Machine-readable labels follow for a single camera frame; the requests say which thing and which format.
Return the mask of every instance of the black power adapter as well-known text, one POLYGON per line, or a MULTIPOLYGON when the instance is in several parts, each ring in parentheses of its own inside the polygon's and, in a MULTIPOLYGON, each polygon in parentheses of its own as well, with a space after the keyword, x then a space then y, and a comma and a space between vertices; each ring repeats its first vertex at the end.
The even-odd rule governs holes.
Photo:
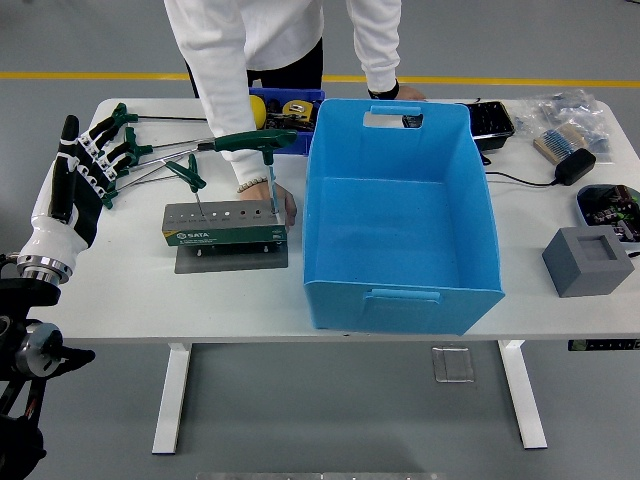
POLYGON ((554 184, 573 185, 596 164, 596 157, 589 150, 579 148, 556 166, 554 184))

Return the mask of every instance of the table leg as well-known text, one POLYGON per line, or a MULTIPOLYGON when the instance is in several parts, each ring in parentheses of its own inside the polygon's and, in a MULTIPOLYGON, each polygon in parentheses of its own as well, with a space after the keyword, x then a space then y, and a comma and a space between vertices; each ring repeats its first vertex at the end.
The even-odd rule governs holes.
POLYGON ((520 347, 524 340, 498 340, 524 448, 547 448, 540 414, 520 347))
POLYGON ((160 413, 153 441, 154 454, 173 454, 176 452, 182 401, 189 372, 190 343, 170 343, 169 364, 164 380, 160 413))

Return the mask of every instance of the yellow floor line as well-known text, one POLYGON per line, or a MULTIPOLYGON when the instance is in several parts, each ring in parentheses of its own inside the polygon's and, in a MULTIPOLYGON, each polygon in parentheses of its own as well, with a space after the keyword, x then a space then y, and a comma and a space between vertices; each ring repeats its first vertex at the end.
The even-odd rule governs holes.
MULTIPOLYGON (((0 72, 0 80, 142 80, 186 81, 186 73, 146 72, 0 72)), ((400 83, 433 85, 493 85, 534 87, 640 88, 640 80, 593 80, 562 78, 402 76, 400 83)), ((323 76, 326 83, 365 83, 364 75, 323 76)))

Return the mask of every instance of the blue plastic bin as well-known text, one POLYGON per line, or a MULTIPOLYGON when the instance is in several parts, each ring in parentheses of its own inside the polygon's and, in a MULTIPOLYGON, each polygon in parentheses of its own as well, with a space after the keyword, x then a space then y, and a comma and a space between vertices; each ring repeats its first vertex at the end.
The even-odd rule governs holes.
POLYGON ((463 105, 323 103, 303 230, 316 328, 461 335, 504 296, 469 123, 463 105), (367 112, 424 120, 420 128, 365 126, 367 112))
MULTIPOLYGON (((307 102, 317 102, 324 100, 324 91, 312 90, 312 89, 287 89, 287 88, 249 88, 251 95, 258 95, 262 97, 265 102, 275 98, 280 102, 280 105, 284 106, 285 103, 291 100, 304 100, 307 102)), ((311 148, 311 141, 313 139, 313 132, 298 132, 298 138, 291 145, 287 145, 276 151, 277 154, 290 154, 290 155, 309 155, 309 149, 311 148)))

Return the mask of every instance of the gray floor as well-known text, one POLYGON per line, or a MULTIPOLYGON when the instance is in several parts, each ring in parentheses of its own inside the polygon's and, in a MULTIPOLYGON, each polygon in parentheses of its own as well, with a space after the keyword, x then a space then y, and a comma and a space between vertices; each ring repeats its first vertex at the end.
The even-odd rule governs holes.
MULTIPOLYGON (((360 74, 343 3, 325 10, 325 72, 360 74)), ((638 80, 638 25, 640 5, 623 0, 407 1, 399 74, 638 80)), ((0 0, 0 44, 0 73, 184 71, 157 1, 0 0)), ((431 98, 563 90, 418 87, 431 98)), ((4 79, 0 89, 0 252, 21 248, 31 233, 29 214, 67 114, 88 126, 105 98, 191 96, 184 81, 4 79)), ((357 84, 325 91, 366 95, 357 84)), ((589 91, 611 106, 640 152, 640 90, 589 91)), ((443 385, 433 379, 431 344, 199 345, 177 454, 152 456, 168 348, 86 345, 96 361, 48 386, 41 428, 49 453, 30 478, 169 480, 203 471, 637 478, 637 352, 525 344, 549 448, 524 451, 497 346, 468 346, 476 382, 443 385)))

